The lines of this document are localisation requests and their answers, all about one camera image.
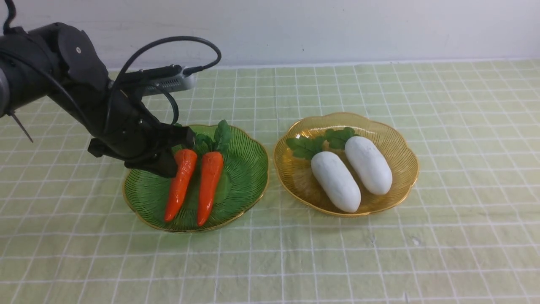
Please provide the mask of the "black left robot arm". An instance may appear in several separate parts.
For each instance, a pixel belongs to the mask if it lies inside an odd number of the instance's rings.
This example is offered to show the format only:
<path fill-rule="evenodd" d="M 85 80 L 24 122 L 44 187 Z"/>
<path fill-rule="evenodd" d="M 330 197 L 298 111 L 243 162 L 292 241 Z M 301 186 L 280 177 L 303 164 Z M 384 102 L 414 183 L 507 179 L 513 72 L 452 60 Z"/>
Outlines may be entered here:
<path fill-rule="evenodd" d="M 1 116 L 48 97 L 91 134 L 94 157 L 172 178 L 173 148 L 194 144 L 194 131 L 177 123 L 172 98 L 192 87 L 190 75 L 170 65 L 113 80 L 85 32 L 63 23 L 11 29 L 1 37 Z"/>

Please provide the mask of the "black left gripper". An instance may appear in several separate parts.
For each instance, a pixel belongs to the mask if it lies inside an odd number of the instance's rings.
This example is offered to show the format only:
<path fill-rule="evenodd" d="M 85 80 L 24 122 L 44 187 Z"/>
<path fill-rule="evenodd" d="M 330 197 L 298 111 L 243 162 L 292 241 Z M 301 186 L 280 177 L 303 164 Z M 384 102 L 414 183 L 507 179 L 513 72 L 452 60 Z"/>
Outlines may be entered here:
<path fill-rule="evenodd" d="M 168 92 L 162 91 L 173 102 Z M 164 178 L 177 175 L 172 148 L 192 149 L 196 133 L 188 126 L 160 122 L 143 105 L 142 96 L 121 90 L 112 94 L 112 110 L 105 117 L 108 126 L 94 135 L 87 148 L 94 157 L 122 161 L 129 169 L 150 172 Z"/>

